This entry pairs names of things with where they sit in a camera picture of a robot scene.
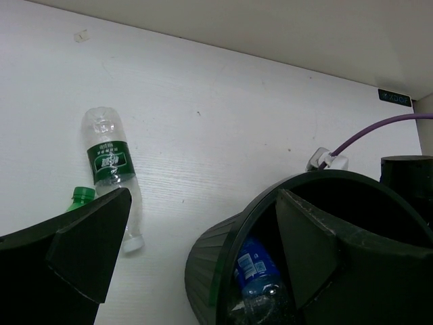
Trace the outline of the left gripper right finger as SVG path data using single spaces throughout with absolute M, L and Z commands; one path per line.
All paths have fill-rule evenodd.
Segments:
M 277 222 L 305 324 L 431 324 L 432 231 L 417 215 L 371 232 L 282 190 Z

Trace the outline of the clear bottle blue label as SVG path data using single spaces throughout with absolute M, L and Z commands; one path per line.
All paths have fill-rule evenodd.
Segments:
M 249 236 L 242 244 L 234 277 L 251 324 L 286 323 L 288 290 L 270 254 L 257 238 Z

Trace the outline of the green plastic bottle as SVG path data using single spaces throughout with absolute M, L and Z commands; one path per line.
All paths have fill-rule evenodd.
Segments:
M 92 202 L 95 199 L 95 190 L 88 187 L 75 187 L 71 199 L 72 204 L 66 209 L 66 212 L 73 211 Z

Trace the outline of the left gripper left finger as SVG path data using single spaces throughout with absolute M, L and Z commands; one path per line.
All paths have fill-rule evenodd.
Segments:
M 1 237 L 2 324 L 93 324 L 106 301 L 132 198 L 118 188 Z

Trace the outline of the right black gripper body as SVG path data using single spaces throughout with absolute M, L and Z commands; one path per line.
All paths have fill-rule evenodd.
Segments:
M 432 156 L 381 158 L 380 183 L 402 196 L 426 223 L 432 223 Z

